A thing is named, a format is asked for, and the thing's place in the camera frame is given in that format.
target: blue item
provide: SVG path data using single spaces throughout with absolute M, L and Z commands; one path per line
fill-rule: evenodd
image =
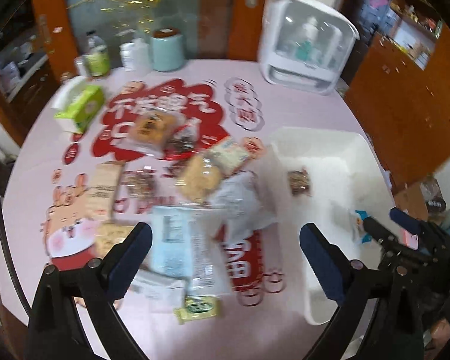
M 178 33 L 166 38 L 151 39 L 153 68 L 156 71 L 175 71 L 185 64 L 184 38 Z
M 345 301 L 344 277 L 337 266 L 337 263 L 340 262 L 334 261 L 330 252 L 326 249 L 334 246 L 329 244 L 313 223 L 308 223 L 302 227 L 300 231 L 300 247 L 327 298 L 335 300 L 341 306 Z M 343 264 L 346 266 L 349 265 L 348 259 L 343 254 L 336 257 L 343 260 Z
M 308 61 L 310 59 L 310 53 L 312 51 L 312 43 L 309 40 L 299 43 L 296 49 L 295 57 L 301 61 Z

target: green tissue box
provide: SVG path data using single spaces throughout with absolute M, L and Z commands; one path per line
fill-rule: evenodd
M 67 109 L 57 112 L 56 121 L 65 131 L 84 133 L 105 103 L 105 95 L 98 85 L 87 85 Z

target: paper box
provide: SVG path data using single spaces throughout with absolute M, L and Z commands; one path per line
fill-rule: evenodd
M 84 133 L 97 112 L 102 108 L 105 96 L 98 85 L 87 85 L 67 109 L 54 116 L 64 131 Z

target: light blue package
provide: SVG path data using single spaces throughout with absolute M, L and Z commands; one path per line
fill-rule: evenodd
M 176 207 L 154 207 L 151 228 L 154 240 L 150 269 L 176 279 L 193 275 L 191 213 Z

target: snack package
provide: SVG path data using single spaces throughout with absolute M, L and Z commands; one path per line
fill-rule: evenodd
M 228 177 L 239 170 L 250 158 L 250 153 L 228 136 L 210 147 L 207 156 L 214 161 L 222 173 Z
M 187 293 L 192 295 L 231 293 L 226 257 L 209 235 L 222 226 L 224 214 L 224 210 L 155 206 L 150 270 L 187 280 Z
M 305 168 L 288 172 L 288 183 L 293 196 L 306 194 L 311 195 L 310 176 Z
M 184 125 L 175 129 L 166 145 L 164 155 L 166 161 L 185 160 L 193 156 L 193 150 L 199 138 L 200 123 L 200 119 L 192 117 Z
M 174 310 L 178 324 L 220 315 L 220 300 L 215 297 L 186 297 L 185 307 Z
M 185 306 L 185 280 L 174 279 L 139 269 L 130 290 L 150 300 L 152 312 L 173 312 Z
M 193 156 L 176 180 L 181 194 L 193 203 L 203 203 L 220 185 L 222 172 L 203 154 Z
M 160 108 L 147 111 L 137 118 L 128 131 L 123 148 L 162 155 L 167 141 L 177 126 L 183 123 L 183 119 L 180 112 Z
M 109 221 L 112 218 L 115 192 L 123 165 L 124 163 L 120 161 L 109 161 L 96 166 L 90 188 L 86 192 L 87 214 L 90 218 L 100 222 Z
M 131 198 L 147 200 L 155 196 L 155 171 L 149 166 L 128 175 L 125 183 Z
M 116 223 L 101 223 L 95 236 L 95 253 L 104 258 L 114 245 L 120 244 L 127 238 L 135 226 L 124 226 Z
M 275 216 L 264 209 L 259 200 L 252 172 L 239 172 L 225 180 L 207 199 L 213 208 L 227 210 L 224 241 L 242 242 L 254 230 L 267 228 L 276 222 Z
M 370 215 L 366 211 L 355 210 L 350 212 L 353 242 L 357 245 L 372 241 L 372 236 L 363 228 L 363 220 Z

